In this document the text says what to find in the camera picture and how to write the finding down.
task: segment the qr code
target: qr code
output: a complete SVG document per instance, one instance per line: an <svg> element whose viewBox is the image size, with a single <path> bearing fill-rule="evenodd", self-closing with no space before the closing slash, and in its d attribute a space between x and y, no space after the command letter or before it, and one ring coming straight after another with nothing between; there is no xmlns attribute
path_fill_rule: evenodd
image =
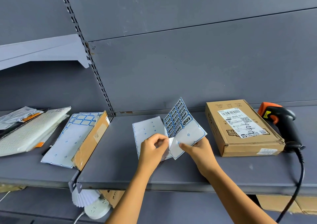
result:
<svg viewBox="0 0 317 224"><path fill-rule="evenodd" d="M250 123L250 122L252 122L252 120L251 120L249 117L241 117L241 120L242 120L244 123Z"/></svg>

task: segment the white label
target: white label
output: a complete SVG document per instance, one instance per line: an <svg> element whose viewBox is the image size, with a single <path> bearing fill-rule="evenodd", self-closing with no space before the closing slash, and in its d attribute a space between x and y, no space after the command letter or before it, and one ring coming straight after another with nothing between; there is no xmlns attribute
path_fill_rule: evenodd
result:
<svg viewBox="0 0 317 224"><path fill-rule="evenodd" d="M261 148L261 150L256 153L257 155L272 155L277 151L277 149L265 149Z"/></svg>
<svg viewBox="0 0 317 224"><path fill-rule="evenodd" d="M267 133L239 108L219 110L218 113L241 138Z"/></svg>

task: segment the gray wall panel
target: gray wall panel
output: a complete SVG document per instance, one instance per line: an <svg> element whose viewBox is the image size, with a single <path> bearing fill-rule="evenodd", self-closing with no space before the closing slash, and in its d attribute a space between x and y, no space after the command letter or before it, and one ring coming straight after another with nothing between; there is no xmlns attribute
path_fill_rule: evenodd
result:
<svg viewBox="0 0 317 224"><path fill-rule="evenodd" d="M316 100L317 10L91 42L113 109Z"/></svg>
<svg viewBox="0 0 317 224"><path fill-rule="evenodd" d="M73 33L63 0L0 0L0 45Z"/></svg>
<svg viewBox="0 0 317 224"><path fill-rule="evenodd" d="M71 106L70 113L78 113L106 108L91 67L78 61L28 62L1 70L0 98L0 110Z"/></svg>
<svg viewBox="0 0 317 224"><path fill-rule="evenodd" d="M317 7L317 0L69 0L86 41Z"/></svg>

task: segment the cardboard box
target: cardboard box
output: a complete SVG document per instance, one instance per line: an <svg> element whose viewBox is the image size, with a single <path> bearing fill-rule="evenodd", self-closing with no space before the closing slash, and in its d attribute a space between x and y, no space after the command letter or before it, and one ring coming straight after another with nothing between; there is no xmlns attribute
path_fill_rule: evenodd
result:
<svg viewBox="0 0 317 224"><path fill-rule="evenodd" d="M72 158L78 170L83 170L109 124L107 113L104 111Z"/></svg>
<svg viewBox="0 0 317 224"><path fill-rule="evenodd" d="M115 208L124 194L124 191L109 191L109 190L99 190L104 198L108 200L110 205Z"/></svg>
<svg viewBox="0 0 317 224"><path fill-rule="evenodd" d="M218 113L219 110L236 107L266 130L267 134L247 138L241 138L237 135ZM258 153L263 151L261 149L271 149L271 151L275 151L271 155L277 155L284 149L285 143L283 138L245 100L208 102L206 103L205 114L221 156L258 156L260 155Z"/></svg>
<svg viewBox="0 0 317 224"><path fill-rule="evenodd" d="M281 212L291 199L291 196L256 195L261 207L268 211ZM298 196L290 206L289 212L317 215L317 197Z"/></svg>

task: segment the barcode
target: barcode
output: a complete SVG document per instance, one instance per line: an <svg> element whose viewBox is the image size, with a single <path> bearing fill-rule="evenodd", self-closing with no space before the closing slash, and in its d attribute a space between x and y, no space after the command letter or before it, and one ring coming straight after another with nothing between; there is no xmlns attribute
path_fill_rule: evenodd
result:
<svg viewBox="0 0 317 224"><path fill-rule="evenodd" d="M237 114L237 113L240 113L240 110L232 110L232 111L221 112L222 115Z"/></svg>
<svg viewBox="0 0 317 224"><path fill-rule="evenodd" d="M250 123L250 122L252 122L252 120L250 120L250 118L249 117L241 117L240 118L244 123Z"/></svg>

